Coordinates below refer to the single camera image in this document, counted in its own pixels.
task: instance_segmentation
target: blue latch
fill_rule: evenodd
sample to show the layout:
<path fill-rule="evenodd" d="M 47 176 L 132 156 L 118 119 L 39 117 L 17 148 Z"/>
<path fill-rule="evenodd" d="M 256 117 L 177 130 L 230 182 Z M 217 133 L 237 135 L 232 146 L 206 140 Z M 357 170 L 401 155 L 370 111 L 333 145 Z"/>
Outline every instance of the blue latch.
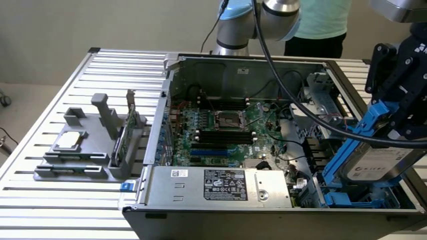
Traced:
<path fill-rule="evenodd" d="M 121 193 L 132 193 L 133 192 L 133 183 L 122 182 L 120 185 Z"/>

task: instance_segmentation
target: motherboard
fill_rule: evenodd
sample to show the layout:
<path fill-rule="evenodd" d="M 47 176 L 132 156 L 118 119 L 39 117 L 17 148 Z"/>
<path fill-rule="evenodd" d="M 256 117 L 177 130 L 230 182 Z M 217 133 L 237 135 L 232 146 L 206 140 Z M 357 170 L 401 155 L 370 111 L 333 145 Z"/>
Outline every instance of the motherboard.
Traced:
<path fill-rule="evenodd" d="M 198 100 L 176 106 L 173 166 L 254 168 L 285 152 L 273 102 Z"/>

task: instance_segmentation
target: white wall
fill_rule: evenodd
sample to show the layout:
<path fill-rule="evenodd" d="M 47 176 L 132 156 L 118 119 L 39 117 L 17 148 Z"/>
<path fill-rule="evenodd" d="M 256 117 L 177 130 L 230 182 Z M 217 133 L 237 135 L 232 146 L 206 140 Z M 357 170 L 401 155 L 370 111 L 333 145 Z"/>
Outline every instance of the white wall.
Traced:
<path fill-rule="evenodd" d="M 216 19 L 217 0 L 0 0 L 0 82 L 61 85 L 89 47 L 192 51 Z M 345 58 L 368 58 L 380 41 L 398 42 L 406 26 L 354 0 Z M 213 48 L 214 34 L 205 50 Z M 260 54 L 257 42 L 250 53 Z M 284 43 L 270 52 L 282 54 Z"/>

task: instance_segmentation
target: green circuit board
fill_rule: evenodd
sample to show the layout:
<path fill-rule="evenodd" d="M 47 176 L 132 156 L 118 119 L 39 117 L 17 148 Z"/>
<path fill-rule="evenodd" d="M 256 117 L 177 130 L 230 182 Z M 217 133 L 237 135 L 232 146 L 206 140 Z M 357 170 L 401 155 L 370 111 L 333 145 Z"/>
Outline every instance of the green circuit board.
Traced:
<path fill-rule="evenodd" d="M 173 166 L 220 166 L 220 167 L 240 167 L 246 159 L 261 159 L 262 154 L 269 158 L 272 146 L 276 151 L 280 149 L 280 142 L 273 140 L 265 128 L 265 122 L 274 123 L 276 114 L 270 115 L 269 104 L 265 102 L 250 102 L 249 107 L 242 111 L 229 110 L 200 110 L 196 106 L 188 105 L 182 107 L 178 117 L 178 124 L 181 129 L 174 132 L 173 144 Z M 217 121 L 218 114 L 226 116 L 238 116 L 241 125 L 228 123 L 226 121 Z M 201 124 L 201 115 L 204 115 L 205 122 Z M 204 131 L 232 131 L 232 132 L 254 132 L 257 140 L 253 144 L 226 144 L 228 156 L 196 156 L 200 162 L 190 162 L 192 144 L 197 143 L 194 140 L 196 130 Z M 278 131 L 273 129 L 269 134 L 277 139 L 282 139 Z"/>

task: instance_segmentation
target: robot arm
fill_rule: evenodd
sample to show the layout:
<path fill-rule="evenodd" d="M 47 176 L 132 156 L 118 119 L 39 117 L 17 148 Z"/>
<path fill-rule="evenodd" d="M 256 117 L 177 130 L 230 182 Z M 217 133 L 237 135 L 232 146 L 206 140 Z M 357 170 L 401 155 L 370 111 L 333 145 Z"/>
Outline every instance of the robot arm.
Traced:
<path fill-rule="evenodd" d="M 286 40 L 294 35 L 300 20 L 298 0 L 264 0 L 258 15 L 264 38 Z M 214 55 L 246 56 L 249 39 L 256 39 L 250 0 L 229 0 L 218 18 Z"/>

